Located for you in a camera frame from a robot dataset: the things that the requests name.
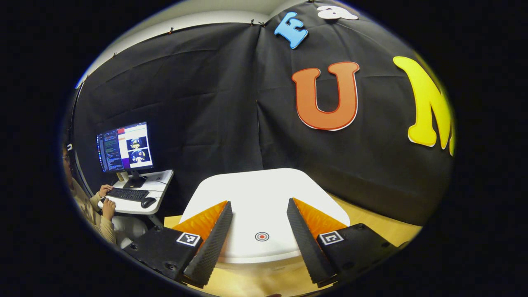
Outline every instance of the person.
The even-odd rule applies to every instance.
[[[68,187],[74,200],[79,205],[84,218],[91,223],[94,230],[105,240],[118,245],[120,248],[125,248],[133,240],[147,232],[147,226],[138,218],[115,216],[116,203],[108,198],[105,198],[102,204],[102,215],[100,215],[99,211],[101,209],[97,203],[113,187],[109,184],[104,184],[92,198],[88,198],[79,183],[72,176],[70,157],[65,143],[62,147],[62,159]]]

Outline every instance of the computer monitor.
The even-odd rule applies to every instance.
[[[103,172],[129,171],[123,188],[140,188],[145,179],[138,170],[154,168],[148,143],[147,123],[115,128],[97,135],[97,150]]]

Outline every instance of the monitor stand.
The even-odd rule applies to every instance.
[[[137,171],[131,171],[132,176],[128,178],[127,183],[123,186],[123,189],[138,189],[143,186],[145,179],[139,176]]]

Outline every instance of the monitor screen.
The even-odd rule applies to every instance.
[[[146,122],[115,128],[97,135],[97,150],[103,172],[154,168]]]

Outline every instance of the keyboard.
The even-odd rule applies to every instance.
[[[132,189],[121,189],[114,188],[106,194],[106,196],[112,196],[119,199],[132,200],[132,201],[141,201],[144,197],[148,195],[147,190],[132,190]]]

